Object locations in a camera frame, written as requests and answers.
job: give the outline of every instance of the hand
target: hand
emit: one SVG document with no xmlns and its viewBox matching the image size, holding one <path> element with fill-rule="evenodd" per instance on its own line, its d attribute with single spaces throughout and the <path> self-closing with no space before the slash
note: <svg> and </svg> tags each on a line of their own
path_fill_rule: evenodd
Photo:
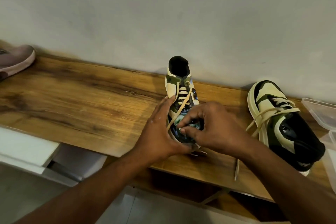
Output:
<svg viewBox="0 0 336 224">
<path fill-rule="evenodd" d="M 202 131 L 187 126 L 192 120 L 199 118 L 204 120 Z M 235 158 L 241 158 L 255 141 L 233 120 L 225 107 L 217 102 L 194 106 L 177 128 L 181 128 L 182 134 L 194 138 L 200 146 Z"/>
<path fill-rule="evenodd" d="M 168 97 L 162 99 L 147 120 L 133 148 L 133 150 L 139 151 L 144 158 L 148 158 L 150 165 L 172 155 L 191 152 L 190 146 L 173 140 L 167 132 L 167 115 L 174 101 L 175 96 L 170 99 Z"/>
</svg>

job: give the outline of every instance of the right hand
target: right hand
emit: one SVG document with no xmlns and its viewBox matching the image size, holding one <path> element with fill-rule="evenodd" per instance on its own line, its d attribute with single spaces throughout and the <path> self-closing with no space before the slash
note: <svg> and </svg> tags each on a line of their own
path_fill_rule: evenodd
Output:
<svg viewBox="0 0 336 224">
<path fill-rule="evenodd" d="M 204 120 L 204 129 L 187 126 L 195 119 Z M 225 107 L 218 102 L 207 102 L 194 106 L 179 122 L 177 128 L 188 135 L 198 145 L 222 154 L 242 158 L 254 140 L 230 116 Z"/>
</svg>

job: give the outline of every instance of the forearm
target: forearm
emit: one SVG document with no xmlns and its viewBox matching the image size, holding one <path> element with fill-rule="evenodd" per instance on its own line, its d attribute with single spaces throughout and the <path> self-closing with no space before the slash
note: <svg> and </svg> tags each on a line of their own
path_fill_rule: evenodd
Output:
<svg viewBox="0 0 336 224">
<path fill-rule="evenodd" d="M 132 150 L 18 223 L 95 223 L 125 185 L 150 164 Z"/>
<path fill-rule="evenodd" d="M 241 158 L 291 223 L 336 223 L 336 200 L 259 141 Z"/>
</svg>

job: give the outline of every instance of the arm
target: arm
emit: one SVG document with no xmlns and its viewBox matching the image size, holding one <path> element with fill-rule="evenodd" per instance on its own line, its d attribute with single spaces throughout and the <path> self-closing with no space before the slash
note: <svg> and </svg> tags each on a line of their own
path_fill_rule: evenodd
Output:
<svg viewBox="0 0 336 224">
<path fill-rule="evenodd" d="M 184 127 L 196 118 L 204 119 L 203 131 Z M 178 127 L 200 146 L 242 160 L 291 223 L 336 223 L 336 198 L 249 136 L 221 104 L 209 102 L 193 107 Z"/>
<path fill-rule="evenodd" d="M 140 171 L 169 156 L 189 153 L 190 147 L 167 133 L 166 116 L 175 97 L 167 99 L 157 105 L 131 151 L 16 223 L 95 223 Z"/>
</svg>

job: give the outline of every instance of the left hand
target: left hand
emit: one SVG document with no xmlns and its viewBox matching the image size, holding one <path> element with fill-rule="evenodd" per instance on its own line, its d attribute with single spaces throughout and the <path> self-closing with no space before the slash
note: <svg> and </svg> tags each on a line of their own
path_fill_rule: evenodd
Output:
<svg viewBox="0 0 336 224">
<path fill-rule="evenodd" d="M 172 155 L 191 152 L 190 146 L 173 140 L 167 132 L 167 115 L 174 101 L 175 96 L 172 96 L 170 99 L 165 97 L 161 100 L 152 115 L 148 118 L 133 148 L 134 151 L 138 151 L 144 158 L 148 158 L 149 164 L 165 160 Z"/>
</svg>

